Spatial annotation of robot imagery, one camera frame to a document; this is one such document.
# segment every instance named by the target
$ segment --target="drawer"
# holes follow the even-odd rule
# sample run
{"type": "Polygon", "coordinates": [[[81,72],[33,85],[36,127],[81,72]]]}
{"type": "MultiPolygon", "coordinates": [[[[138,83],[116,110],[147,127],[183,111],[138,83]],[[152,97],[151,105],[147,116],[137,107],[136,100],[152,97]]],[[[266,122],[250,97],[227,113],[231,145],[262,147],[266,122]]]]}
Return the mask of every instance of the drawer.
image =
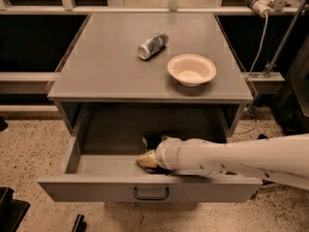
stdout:
{"type": "Polygon", "coordinates": [[[61,173],[40,178],[39,184],[59,202],[244,202],[261,180],[178,176],[137,163],[146,151],[145,135],[224,140],[216,109],[198,104],[85,103],[61,173]]]}

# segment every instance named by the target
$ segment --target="gray table surface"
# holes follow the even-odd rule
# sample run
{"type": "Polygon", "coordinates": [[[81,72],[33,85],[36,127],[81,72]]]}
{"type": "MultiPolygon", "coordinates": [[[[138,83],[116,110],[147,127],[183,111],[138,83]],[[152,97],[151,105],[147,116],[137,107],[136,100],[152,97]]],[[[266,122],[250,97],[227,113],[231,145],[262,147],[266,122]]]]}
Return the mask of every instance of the gray table surface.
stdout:
{"type": "Polygon", "coordinates": [[[93,13],[50,90],[51,100],[78,102],[247,103],[252,95],[213,14],[93,13]],[[137,47],[163,31],[169,43],[150,60],[137,47]],[[216,77],[189,88],[167,72],[180,54],[211,59],[216,77]]]}

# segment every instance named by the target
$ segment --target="terrazzo floor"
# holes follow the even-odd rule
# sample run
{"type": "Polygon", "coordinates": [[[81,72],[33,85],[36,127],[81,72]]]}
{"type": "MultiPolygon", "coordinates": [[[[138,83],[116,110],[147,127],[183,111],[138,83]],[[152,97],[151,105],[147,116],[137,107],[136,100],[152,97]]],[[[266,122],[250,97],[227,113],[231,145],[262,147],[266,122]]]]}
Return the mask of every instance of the terrazzo floor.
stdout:
{"type": "MultiPolygon", "coordinates": [[[[0,132],[0,186],[31,204],[18,232],[71,231],[78,214],[85,216],[87,232],[309,231],[309,191],[277,184],[263,186],[245,203],[55,203],[37,181],[58,173],[69,133],[55,112],[26,114],[5,113],[9,127],[0,132]]],[[[242,117],[233,140],[260,133],[283,135],[267,108],[256,110],[254,120],[242,117]]]]}

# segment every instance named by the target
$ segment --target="can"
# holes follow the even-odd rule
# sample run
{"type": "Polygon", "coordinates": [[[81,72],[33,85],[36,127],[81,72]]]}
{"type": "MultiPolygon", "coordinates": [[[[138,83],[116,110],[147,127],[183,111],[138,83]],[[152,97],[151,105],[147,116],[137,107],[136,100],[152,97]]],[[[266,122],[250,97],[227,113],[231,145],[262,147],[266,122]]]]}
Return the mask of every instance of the can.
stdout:
{"type": "Polygon", "coordinates": [[[137,49],[138,56],[141,59],[149,59],[155,53],[159,52],[169,41],[167,34],[159,32],[139,45],[137,49]]]}

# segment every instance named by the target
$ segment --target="drawer handle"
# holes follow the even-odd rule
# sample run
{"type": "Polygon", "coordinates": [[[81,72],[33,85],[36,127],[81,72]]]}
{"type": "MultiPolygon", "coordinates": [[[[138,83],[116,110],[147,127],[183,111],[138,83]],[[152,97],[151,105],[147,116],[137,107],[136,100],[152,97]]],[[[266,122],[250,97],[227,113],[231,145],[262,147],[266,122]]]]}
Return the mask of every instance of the drawer handle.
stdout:
{"type": "Polygon", "coordinates": [[[147,201],[158,201],[158,200],[160,200],[160,201],[162,201],[162,200],[167,199],[168,196],[169,196],[169,194],[170,194],[170,190],[169,190],[169,188],[166,188],[166,189],[165,189],[165,195],[164,195],[164,196],[161,196],[161,197],[140,196],[140,195],[138,194],[137,188],[134,188],[134,197],[135,197],[136,199],[138,199],[138,200],[144,200],[144,201],[145,201],[145,200],[147,200],[147,201]]]}

